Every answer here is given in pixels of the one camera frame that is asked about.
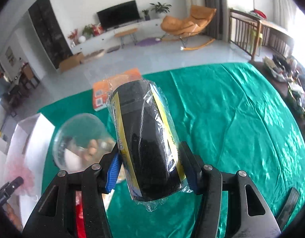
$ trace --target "wooden table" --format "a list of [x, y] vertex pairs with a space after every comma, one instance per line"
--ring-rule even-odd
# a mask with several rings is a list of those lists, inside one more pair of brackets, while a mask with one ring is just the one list
[[[253, 20], [244, 20], [244, 21], [246, 21], [248, 23], [252, 23], [252, 24], [254, 24], [257, 27], [257, 22], [256, 21], [253, 21]], [[286, 29], [282, 28], [281, 26], [278, 26], [277, 24], [275, 24], [275, 23], [273, 23], [271, 21], [260, 20], [260, 23], [261, 23], [262, 26], [271, 28], [271, 29], [279, 31], [279, 32], [281, 32], [281, 33], [283, 33], [283, 34], [285, 34], [285, 35], [287, 35], [289, 37], [292, 37]]]
[[127, 35], [130, 35], [131, 39], [133, 40], [134, 42], [134, 45], [137, 44], [137, 38], [136, 38], [136, 32], [138, 31], [138, 28], [132, 28], [132, 29], [129, 29], [129, 30], [126, 30], [126, 31], [122, 31], [122, 32], [119, 32], [119, 33], [116, 33], [114, 35], [114, 37], [119, 37], [120, 38], [120, 44], [122, 46], [122, 48], [124, 48], [125, 44], [124, 44], [124, 37], [127, 36]]

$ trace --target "table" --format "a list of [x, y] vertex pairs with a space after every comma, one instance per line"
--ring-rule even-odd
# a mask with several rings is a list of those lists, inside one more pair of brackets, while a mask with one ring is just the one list
[[[291, 187], [301, 194], [291, 217], [305, 201], [305, 144], [301, 132], [272, 85], [248, 63], [202, 65], [145, 75], [165, 94], [180, 140], [220, 171], [242, 169], [252, 178], [274, 215]], [[39, 110], [59, 127], [78, 113], [92, 113], [116, 137], [108, 110], [95, 112], [92, 91]], [[44, 169], [43, 191], [58, 172], [52, 143]], [[153, 212], [131, 201], [126, 182], [116, 185], [107, 217], [118, 237], [190, 237], [200, 196], [171, 195]], [[224, 237], [227, 194], [223, 193], [218, 237]]]
[[136, 32], [137, 31], [138, 31], [138, 28], [132, 28], [132, 29], [129, 29], [129, 30], [126, 30], [126, 31], [116, 33], [114, 35], [114, 37], [119, 37], [120, 38], [120, 44], [121, 44], [122, 48], [124, 48], [124, 46], [125, 46], [124, 37], [127, 36], [127, 35], [130, 35], [131, 39], [134, 42], [134, 45], [136, 45], [137, 44], [137, 38], [136, 38]]
[[[252, 24], [254, 24], [257, 27], [257, 22], [256, 21], [252, 21], [252, 20], [244, 20], [244, 21], [252, 23]], [[282, 28], [281, 26], [278, 26], [277, 24], [275, 24], [275, 23], [273, 23], [273, 22], [271, 22], [269, 20], [261, 19], [260, 23], [261, 23], [262, 26], [274, 29], [276, 31], [279, 31], [279, 32], [281, 32], [281, 33], [283, 33], [283, 34], [293, 38], [292, 35], [286, 29]]]

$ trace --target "plastic container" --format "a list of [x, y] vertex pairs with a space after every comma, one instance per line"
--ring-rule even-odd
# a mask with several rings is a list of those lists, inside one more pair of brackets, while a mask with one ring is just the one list
[[54, 139], [53, 157], [61, 170], [80, 172], [100, 162], [115, 143], [99, 118], [81, 113], [60, 127]]
[[16, 191], [19, 195], [20, 218], [25, 226], [37, 201], [41, 197], [43, 169], [55, 127], [41, 113], [18, 122], [6, 158], [4, 182], [12, 181], [17, 176], [24, 179], [24, 184]]

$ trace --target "wooden railing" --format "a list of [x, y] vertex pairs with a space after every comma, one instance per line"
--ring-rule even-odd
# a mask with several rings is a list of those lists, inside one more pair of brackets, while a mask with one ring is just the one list
[[240, 49], [249, 54], [252, 60], [256, 54], [260, 29], [260, 18], [230, 9], [229, 42], [236, 44]]
[[294, 46], [293, 38], [285, 29], [234, 9], [230, 9], [229, 42], [249, 54], [251, 60], [260, 46], [269, 46], [285, 58], [292, 54]]

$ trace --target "tv stand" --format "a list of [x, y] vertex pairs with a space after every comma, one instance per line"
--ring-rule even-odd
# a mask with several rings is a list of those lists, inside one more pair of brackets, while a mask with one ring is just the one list
[[[82, 44], [76, 45], [71, 49], [71, 51], [73, 54], [82, 52], [83, 55], [86, 56], [101, 49], [107, 50], [111, 47], [120, 45], [120, 39], [116, 38], [115, 35], [135, 28], [138, 29], [136, 32], [137, 41], [141, 41], [149, 37], [161, 37], [164, 34], [164, 31], [162, 31], [160, 28], [161, 23], [162, 19], [155, 19], [136, 22], [115, 29], [113, 28], [111, 30], [107, 30], [99, 36], [86, 40]], [[131, 42], [134, 42], [134, 40], [131, 37], [125, 36], [124, 43], [128, 44]]]

